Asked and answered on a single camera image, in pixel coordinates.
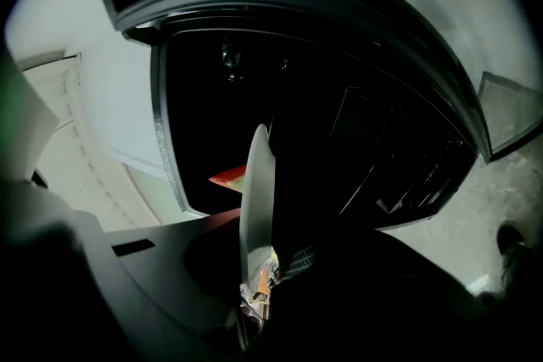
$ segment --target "shoe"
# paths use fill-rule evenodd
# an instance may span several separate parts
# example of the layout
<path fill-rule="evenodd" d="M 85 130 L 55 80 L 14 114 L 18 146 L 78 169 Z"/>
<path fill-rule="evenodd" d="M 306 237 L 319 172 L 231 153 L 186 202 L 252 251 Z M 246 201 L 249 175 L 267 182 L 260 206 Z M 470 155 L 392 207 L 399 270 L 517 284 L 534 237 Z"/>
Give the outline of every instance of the shoe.
<path fill-rule="evenodd" d="M 503 254 L 512 246 L 519 243 L 524 243 L 524 237 L 520 231 L 509 223 L 504 223 L 498 229 L 496 242 L 500 254 Z"/>

